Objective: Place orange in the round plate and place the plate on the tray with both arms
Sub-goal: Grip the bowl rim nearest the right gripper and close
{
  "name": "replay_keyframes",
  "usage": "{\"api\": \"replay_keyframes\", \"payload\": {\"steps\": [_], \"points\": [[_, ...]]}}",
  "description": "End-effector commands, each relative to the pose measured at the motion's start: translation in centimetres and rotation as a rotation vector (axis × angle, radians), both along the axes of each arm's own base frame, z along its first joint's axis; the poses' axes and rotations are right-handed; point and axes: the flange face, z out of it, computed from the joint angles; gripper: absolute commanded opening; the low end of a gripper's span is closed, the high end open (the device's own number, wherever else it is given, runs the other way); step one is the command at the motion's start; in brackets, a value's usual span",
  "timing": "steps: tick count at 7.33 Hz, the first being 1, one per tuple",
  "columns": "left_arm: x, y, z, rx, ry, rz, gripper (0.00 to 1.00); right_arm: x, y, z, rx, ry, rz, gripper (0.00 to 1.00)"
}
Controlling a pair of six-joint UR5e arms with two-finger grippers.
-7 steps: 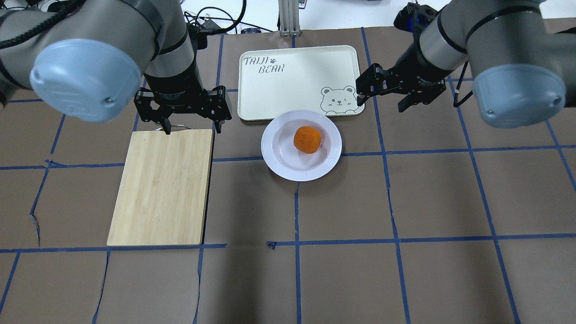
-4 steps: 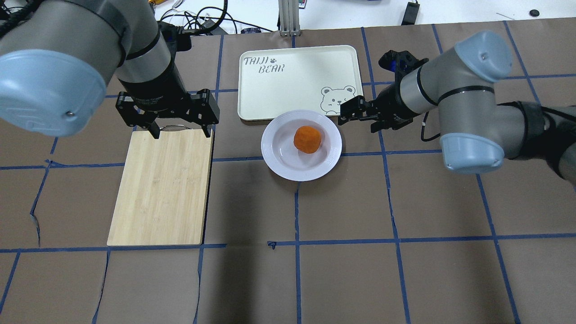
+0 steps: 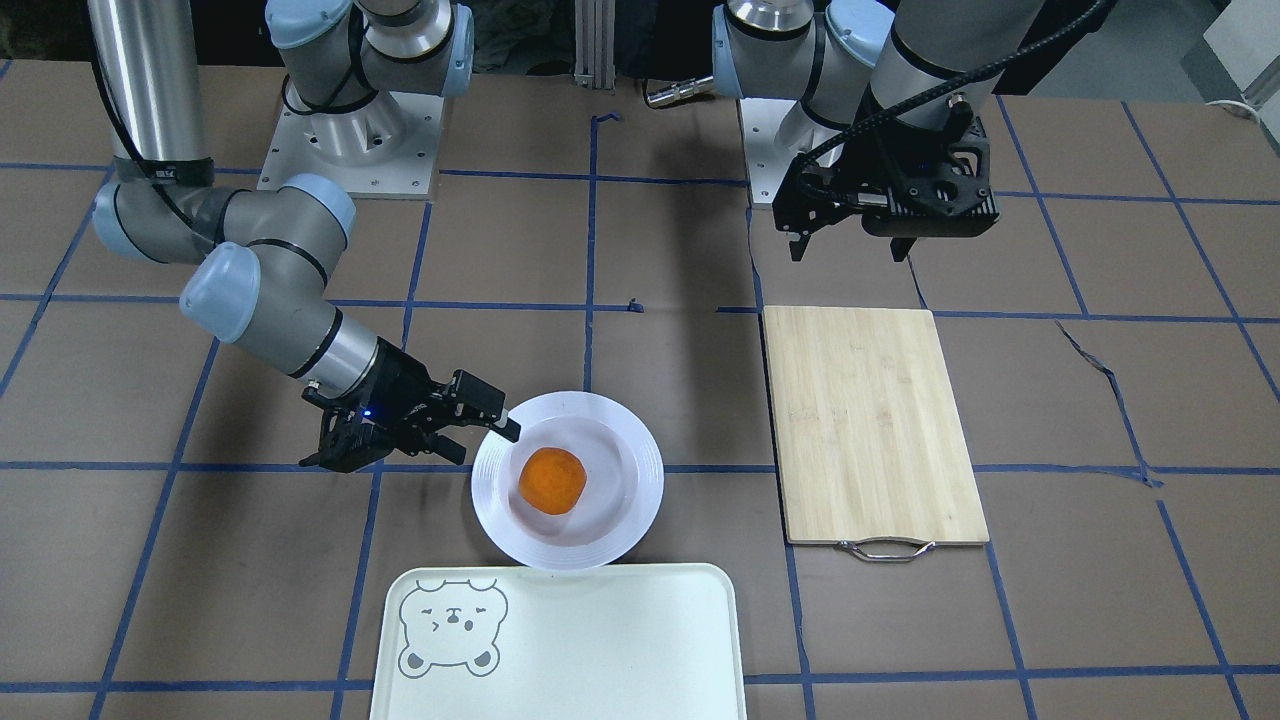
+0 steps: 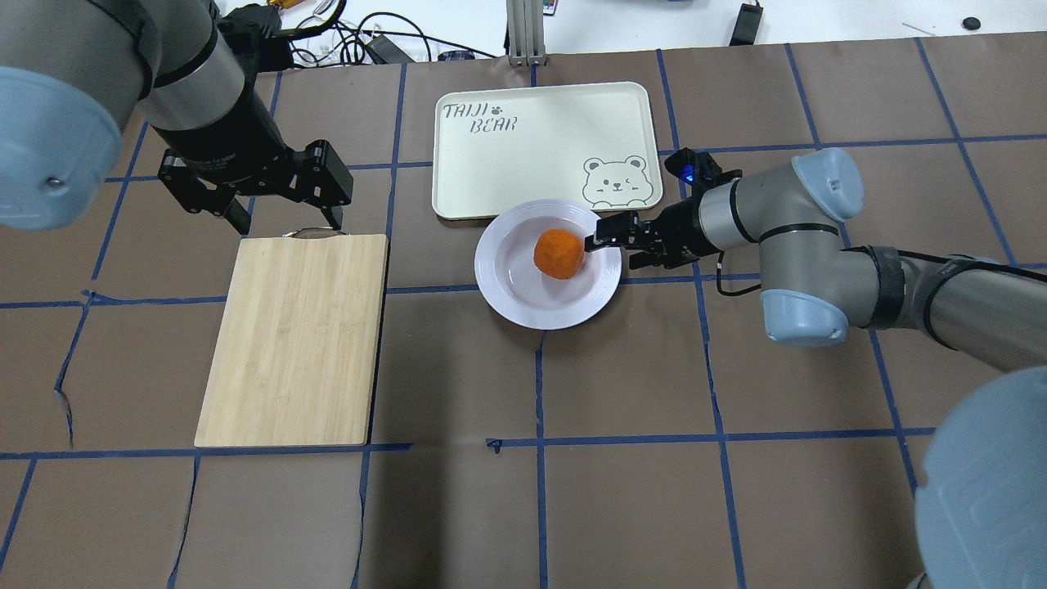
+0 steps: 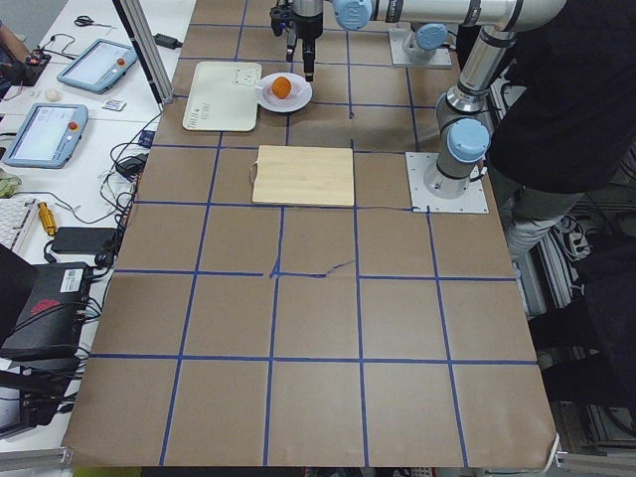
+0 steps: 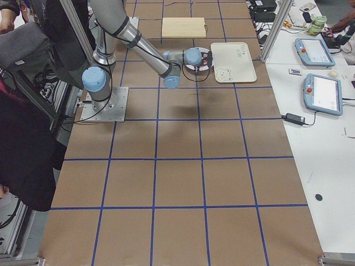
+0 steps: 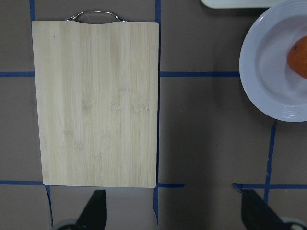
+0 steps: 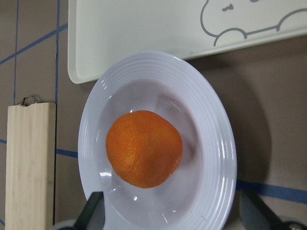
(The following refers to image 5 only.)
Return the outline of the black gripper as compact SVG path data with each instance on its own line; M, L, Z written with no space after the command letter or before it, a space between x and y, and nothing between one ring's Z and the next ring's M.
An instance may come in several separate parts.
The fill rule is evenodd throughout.
M292 63L297 46L297 37L302 40L304 77L314 80L315 40L323 33L323 1L293 0L291 2L293 29L287 31L285 59Z

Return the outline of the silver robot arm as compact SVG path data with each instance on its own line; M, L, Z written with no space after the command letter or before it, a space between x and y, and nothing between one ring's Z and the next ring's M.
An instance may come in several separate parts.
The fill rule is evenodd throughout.
M356 31L365 27L377 8L371 1L332 1L334 15L339 26ZM276 37L286 33L286 60L292 63L297 42L301 42L304 77L314 80L316 40L324 27L323 1L277 1L269 10L270 27ZM402 49L412 57L431 57L449 36L443 24L411 23L402 40Z
M436 107L440 151L423 173L426 188L444 199L464 194L470 175L489 145L490 133L479 121L489 87L501 70L517 34L553 19L562 1L335 1L334 13L346 30L360 30L371 21L444 23L481 27L456 85Z

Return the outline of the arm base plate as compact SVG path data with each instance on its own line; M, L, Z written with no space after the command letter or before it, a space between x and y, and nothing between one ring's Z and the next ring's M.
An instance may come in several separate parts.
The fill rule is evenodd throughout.
M418 213L488 214L479 167L463 179L450 179L437 169L437 153L406 152L411 208Z
M395 67L449 70L452 66L446 47L449 36L444 24L413 24L389 30L392 63Z

